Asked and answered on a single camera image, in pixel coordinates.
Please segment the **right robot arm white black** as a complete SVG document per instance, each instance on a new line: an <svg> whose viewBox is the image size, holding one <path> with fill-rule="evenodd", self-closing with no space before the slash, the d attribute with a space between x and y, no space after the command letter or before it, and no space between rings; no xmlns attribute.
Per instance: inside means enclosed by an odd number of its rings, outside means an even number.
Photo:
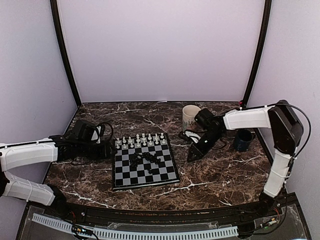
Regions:
<svg viewBox="0 0 320 240"><path fill-rule="evenodd" d="M226 131L269 129L272 135L273 156L267 181L255 205L255 213L266 217L275 208L275 201L284 188L295 160L305 144L301 144L304 126L296 112L304 112L282 99L276 103L255 107L239 107L220 115L207 108L200 110L195 122L203 129L202 136L188 150L187 161L202 159Z"/></svg>

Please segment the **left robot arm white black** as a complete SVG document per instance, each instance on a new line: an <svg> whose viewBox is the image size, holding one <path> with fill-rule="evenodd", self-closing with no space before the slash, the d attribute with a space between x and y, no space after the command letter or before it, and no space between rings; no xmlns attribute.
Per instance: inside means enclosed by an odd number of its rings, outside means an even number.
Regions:
<svg viewBox="0 0 320 240"><path fill-rule="evenodd" d="M32 182L10 173L11 169L37 164L86 158L108 159L113 154L112 137L103 140L108 122L98 124L76 121L64 135L52 135L37 141L1 144L0 195L49 206L60 218L67 218L71 208L65 195L54 185Z"/></svg>

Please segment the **black white chessboard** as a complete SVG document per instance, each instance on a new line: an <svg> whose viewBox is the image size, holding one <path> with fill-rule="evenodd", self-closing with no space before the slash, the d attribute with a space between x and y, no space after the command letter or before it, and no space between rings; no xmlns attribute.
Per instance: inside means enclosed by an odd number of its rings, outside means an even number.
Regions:
<svg viewBox="0 0 320 240"><path fill-rule="evenodd" d="M112 189L114 191L129 190L142 187L175 184L180 182L180 175L172 152L167 133L137 134L123 137L116 145L112 162ZM129 158L134 153L150 153L159 158L160 164L146 160L136 169L130 167Z"/></svg>

